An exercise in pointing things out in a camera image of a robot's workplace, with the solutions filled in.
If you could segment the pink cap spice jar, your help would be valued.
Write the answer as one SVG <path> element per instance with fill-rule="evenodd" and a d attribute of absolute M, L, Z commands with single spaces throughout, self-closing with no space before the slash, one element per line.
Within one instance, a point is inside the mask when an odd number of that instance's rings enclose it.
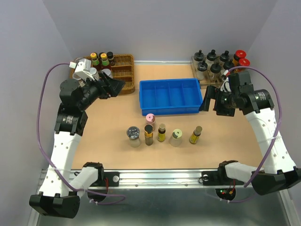
<path fill-rule="evenodd" d="M 155 120 L 156 120 L 155 115 L 152 113 L 149 113 L 145 116 L 145 119 L 146 119 L 146 124 L 152 125 L 153 129 L 155 129 Z"/>

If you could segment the beige cap yellow label bottle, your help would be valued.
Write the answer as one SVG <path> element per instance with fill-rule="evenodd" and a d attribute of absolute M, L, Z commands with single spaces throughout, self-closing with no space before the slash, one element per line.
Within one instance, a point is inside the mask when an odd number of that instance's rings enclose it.
<path fill-rule="evenodd" d="M 191 144 L 196 144 L 198 142 L 198 139 L 199 139 L 200 135 L 201 135 L 201 132 L 202 132 L 202 127 L 201 126 L 197 126 L 194 129 L 192 135 L 190 136 L 189 142 Z"/>

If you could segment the silver lid glass jar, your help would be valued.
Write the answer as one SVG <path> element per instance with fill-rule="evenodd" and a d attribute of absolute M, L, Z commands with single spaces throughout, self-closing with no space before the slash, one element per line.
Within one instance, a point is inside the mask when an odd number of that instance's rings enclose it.
<path fill-rule="evenodd" d="M 136 126 L 131 126 L 127 129 L 127 136 L 132 147 L 138 147 L 141 144 L 140 130 Z"/>

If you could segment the black gold cap bottle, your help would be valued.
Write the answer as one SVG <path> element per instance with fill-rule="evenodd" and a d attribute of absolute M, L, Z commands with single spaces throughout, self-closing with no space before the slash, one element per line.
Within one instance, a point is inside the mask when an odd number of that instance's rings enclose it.
<path fill-rule="evenodd" d="M 153 126 L 151 124 L 145 125 L 144 136 L 145 136 L 145 144 L 152 145 L 153 144 Z"/>

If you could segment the yellow-green cap spice jar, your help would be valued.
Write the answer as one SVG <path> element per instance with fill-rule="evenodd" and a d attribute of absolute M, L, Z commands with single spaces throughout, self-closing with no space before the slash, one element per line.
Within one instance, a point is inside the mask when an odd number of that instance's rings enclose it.
<path fill-rule="evenodd" d="M 169 143 L 173 147 L 177 147 L 182 143 L 182 131 L 180 129 L 174 129 L 169 139 Z"/>

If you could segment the small yellow label bottle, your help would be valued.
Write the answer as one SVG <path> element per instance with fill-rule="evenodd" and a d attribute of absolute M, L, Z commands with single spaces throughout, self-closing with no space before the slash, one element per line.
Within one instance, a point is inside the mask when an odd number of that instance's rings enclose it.
<path fill-rule="evenodd" d="M 166 139 L 166 125 L 161 123 L 158 128 L 158 141 L 163 142 Z"/>

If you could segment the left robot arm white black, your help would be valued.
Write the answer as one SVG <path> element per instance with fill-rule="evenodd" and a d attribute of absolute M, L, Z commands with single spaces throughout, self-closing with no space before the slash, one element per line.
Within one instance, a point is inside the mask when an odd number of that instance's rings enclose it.
<path fill-rule="evenodd" d="M 61 104 L 54 128 L 54 147 L 48 158 L 49 167 L 38 194 L 32 195 L 29 205 L 44 216 L 74 218 L 80 199 L 88 188 L 106 183 L 103 165 L 87 162 L 80 173 L 68 182 L 73 158 L 83 136 L 88 120 L 86 109 L 99 99 L 116 97 L 125 85 L 100 73 L 100 79 L 86 79 L 84 86 L 78 80 L 68 79 L 61 83 Z"/>

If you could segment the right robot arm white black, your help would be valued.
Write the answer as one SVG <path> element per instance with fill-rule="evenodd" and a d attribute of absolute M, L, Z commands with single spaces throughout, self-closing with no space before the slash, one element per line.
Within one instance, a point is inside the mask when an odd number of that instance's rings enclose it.
<path fill-rule="evenodd" d="M 208 86 L 202 111 L 209 110 L 211 99 L 215 100 L 214 111 L 219 116 L 233 117 L 236 109 L 243 112 L 255 133 L 264 163 L 256 168 L 238 161 L 223 161 L 216 173 L 204 177 L 206 185 L 226 185 L 234 179 L 245 186 L 251 184 L 257 194 L 266 195 L 300 183 L 301 170 L 285 147 L 267 90 L 254 90 L 252 84 L 237 86 L 231 92 Z"/>

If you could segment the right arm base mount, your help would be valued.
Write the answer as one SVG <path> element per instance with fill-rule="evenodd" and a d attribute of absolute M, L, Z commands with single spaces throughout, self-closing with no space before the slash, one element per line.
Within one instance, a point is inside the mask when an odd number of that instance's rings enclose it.
<path fill-rule="evenodd" d="M 244 183 L 237 180 L 231 179 L 225 175 L 225 173 L 220 173 L 217 170 L 205 170 L 201 173 L 201 179 L 203 185 L 205 186 L 230 186 L 230 185 L 243 185 Z"/>

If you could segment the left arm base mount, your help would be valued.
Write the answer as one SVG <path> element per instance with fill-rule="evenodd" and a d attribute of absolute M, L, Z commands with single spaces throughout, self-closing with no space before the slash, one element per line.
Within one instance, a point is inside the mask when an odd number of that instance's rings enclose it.
<path fill-rule="evenodd" d="M 98 172 L 97 169 L 86 169 L 72 173 L 79 182 L 83 182 L 85 188 L 88 187 L 118 187 L 119 172 Z"/>

